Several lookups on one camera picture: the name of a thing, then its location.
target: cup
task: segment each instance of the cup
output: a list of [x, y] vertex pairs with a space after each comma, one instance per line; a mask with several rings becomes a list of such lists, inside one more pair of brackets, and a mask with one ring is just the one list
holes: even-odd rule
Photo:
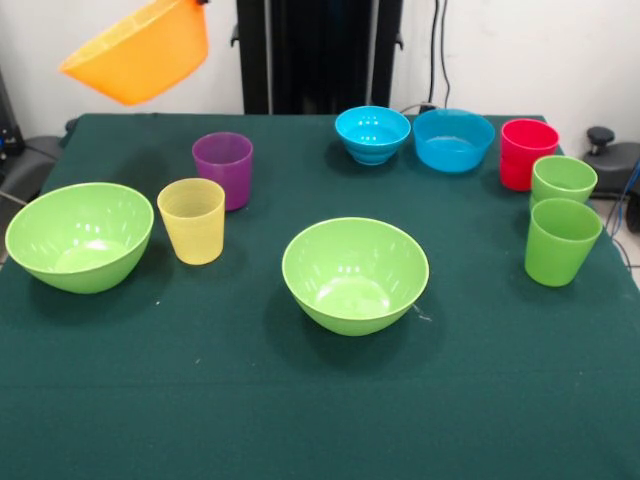
[[225, 193], [205, 178], [186, 178], [167, 185], [158, 208], [176, 256], [189, 265], [204, 265], [222, 253]]
[[228, 212], [249, 203], [253, 145], [247, 137], [239, 133], [212, 133], [194, 143], [192, 153], [198, 174], [224, 189]]
[[510, 190], [528, 192], [531, 190], [531, 170], [517, 162], [500, 157], [500, 181]]
[[551, 198], [535, 204], [524, 268], [547, 287], [571, 283], [602, 232], [600, 217], [583, 203]]
[[503, 185], [512, 190], [530, 190], [533, 164], [540, 157], [552, 155], [559, 139], [558, 132], [539, 120], [517, 118], [505, 123], [500, 139]]
[[563, 155], [542, 157], [533, 165], [531, 204], [548, 198], [585, 203], [598, 183], [598, 174], [582, 160]]

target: light blue bowl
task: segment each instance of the light blue bowl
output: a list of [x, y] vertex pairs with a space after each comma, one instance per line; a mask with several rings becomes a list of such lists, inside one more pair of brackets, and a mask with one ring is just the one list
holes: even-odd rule
[[356, 107], [336, 119], [336, 131], [356, 162], [380, 165], [407, 139], [411, 123], [389, 108]]
[[416, 118], [413, 135], [422, 163], [441, 172], [461, 173], [480, 164], [496, 131], [475, 113], [439, 109]]

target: white wall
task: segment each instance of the white wall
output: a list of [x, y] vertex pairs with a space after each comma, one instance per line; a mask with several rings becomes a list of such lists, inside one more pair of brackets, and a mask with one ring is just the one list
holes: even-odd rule
[[[392, 106], [425, 100], [433, 0], [405, 0]], [[449, 0], [450, 107], [543, 114], [573, 155], [594, 124], [640, 141], [640, 1]], [[444, 99], [437, 78], [436, 101]]]
[[84, 112], [242, 113], [240, 54], [229, 46], [235, 0], [206, 6], [210, 50], [189, 78], [151, 102], [124, 107], [58, 73], [58, 66], [96, 34], [148, 0], [0, 0], [0, 69], [23, 133], [61, 134]]
[[[210, 55], [194, 75], [134, 109], [57, 72], [86, 40], [147, 0], [0, 0], [0, 68], [27, 135], [61, 133], [83, 112], [243, 111], [239, 50], [229, 48], [235, 0], [206, 7]], [[404, 0], [392, 106], [427, 97], [433, 0]], [[572, 154], [592, 124], [640, 140], [638, 0], [449, 0], [450, 106], [543, 114]], [[444, 83], [438, 78], [441, 102]]]

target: green bowl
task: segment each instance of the green bowl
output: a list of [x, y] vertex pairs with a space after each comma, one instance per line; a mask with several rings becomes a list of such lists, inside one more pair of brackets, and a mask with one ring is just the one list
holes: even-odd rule
[[398, 320], [427, 286], [429, 263], [402, 230], [369, 218], [335, 218], [299, 233], [282, 259], [302, 309], [341, 335], [377, 332]]
[[144, 253], [153, 207], [112, 183], [54, 190], [24, 207], [7, 229], [9, 255], [43, 282], [73, 293], [114, 287]]

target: purple cup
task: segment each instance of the purple cup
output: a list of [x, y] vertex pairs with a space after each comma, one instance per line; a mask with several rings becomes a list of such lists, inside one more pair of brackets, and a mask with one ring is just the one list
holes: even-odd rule
[[224, 189], [227, 212], [249, 203], [253, 144], [247, 137], [239, 133], [212, 133], [194, 143], [192, 153], [198, 174]]

